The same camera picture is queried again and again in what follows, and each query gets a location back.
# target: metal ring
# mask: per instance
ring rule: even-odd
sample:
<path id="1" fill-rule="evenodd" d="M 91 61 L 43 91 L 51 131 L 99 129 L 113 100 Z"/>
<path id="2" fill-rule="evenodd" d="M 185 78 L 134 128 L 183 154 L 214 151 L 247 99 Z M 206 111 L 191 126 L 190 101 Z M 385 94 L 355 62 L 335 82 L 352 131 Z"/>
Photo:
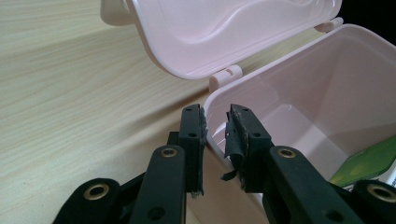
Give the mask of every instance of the metal ring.
<path id="1" fill-rule="evenodd" d="M 92 193 L 94 189 L 100 189 L 100 192 L 98 193 Z M 108 194 L 108 191 L 110 188 L 108 187 L 107 184 L 95 184 L 91 185 L 87 190 L 84 192 L 84 198 L 89 201 L 95 201 L 99 200 L 103 197 L 105 197 Z"/>
<path id="2" fill-rule="evenodd" d="M 164 148 L 163 150 L 161 150 L 161 155 L 163 157 L 174 157 L 177 155 L 177 150 L 174 148 Z"/>
<path id="3" fill-rule="evenodd" d="M 296 157 L 296 153 L 293 152 L 292 150 L 288 148 L 281 148 L 277 151 L 277 154 L 279 154 L 281 157 L 284 158 L 294 158 Z"/>
<path id="4" fill-rule="evenodd" d="M 396 203 L 396 194 L 380 185 L 371 184 L 367 186 L 367 191 L 379 200 L 387 203 Z"/>

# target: container lid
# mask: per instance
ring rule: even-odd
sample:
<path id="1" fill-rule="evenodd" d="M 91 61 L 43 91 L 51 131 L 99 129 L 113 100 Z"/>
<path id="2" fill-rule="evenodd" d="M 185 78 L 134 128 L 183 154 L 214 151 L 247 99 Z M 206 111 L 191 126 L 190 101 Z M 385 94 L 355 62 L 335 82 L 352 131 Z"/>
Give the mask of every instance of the container lid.
<path id="1" fill-rule="evenodd" d="M 129 7 L 151 60 L 174 76 L 198 79 L 334 18 L 342 0 L 132 3 Z"/>

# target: light wood surface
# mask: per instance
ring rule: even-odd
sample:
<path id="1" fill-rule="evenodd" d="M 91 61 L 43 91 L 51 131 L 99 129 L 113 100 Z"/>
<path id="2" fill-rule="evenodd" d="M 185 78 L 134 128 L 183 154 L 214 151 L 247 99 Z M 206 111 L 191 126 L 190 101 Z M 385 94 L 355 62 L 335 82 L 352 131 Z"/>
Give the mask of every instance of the light wood surface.
<path id="1" fill-rule="evenodd" d="M 157 68 L 135 27 L 104 24 L 99 6 L 0 2 L 0 223 L 51 223 L 82 183 L 145 172 L 181 109 L 208 96 L 206 79 Z M 187 222 L 199 223 L 190 208 Z"/>

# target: green object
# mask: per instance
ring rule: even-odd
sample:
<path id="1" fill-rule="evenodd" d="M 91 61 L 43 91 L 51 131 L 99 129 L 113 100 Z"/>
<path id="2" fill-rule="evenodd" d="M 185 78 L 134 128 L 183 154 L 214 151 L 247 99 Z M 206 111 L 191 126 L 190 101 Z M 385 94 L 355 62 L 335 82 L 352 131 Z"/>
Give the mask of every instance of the green object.
<path id="1" fill-rule="evenodd" d="M 330 182 L 342 188 L 384 174 L 396 159 L 396 135 L 350 156 Z"/>

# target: open box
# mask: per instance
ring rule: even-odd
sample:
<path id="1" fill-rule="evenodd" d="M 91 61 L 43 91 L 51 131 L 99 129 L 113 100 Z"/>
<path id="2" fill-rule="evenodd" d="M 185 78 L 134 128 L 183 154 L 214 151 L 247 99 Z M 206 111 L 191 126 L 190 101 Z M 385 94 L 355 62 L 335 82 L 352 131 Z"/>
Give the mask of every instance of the open box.
<path id="1" fill-rule="evenodd" d="M 231 72 L 229 83 L 209 96 L 207 140 L 220 157 L 230 104 L 249 107 L 275 145 L 301 150 L 326 179 L 349 155 L 396 134 L 396 48 L 362 27 L 329 22 L 339 0 L 133 0 L 124 6 L 151 59 L 187 79 L 216 80 L 219 71 L 282 40 L 331 27 L 244 77 Z"/>

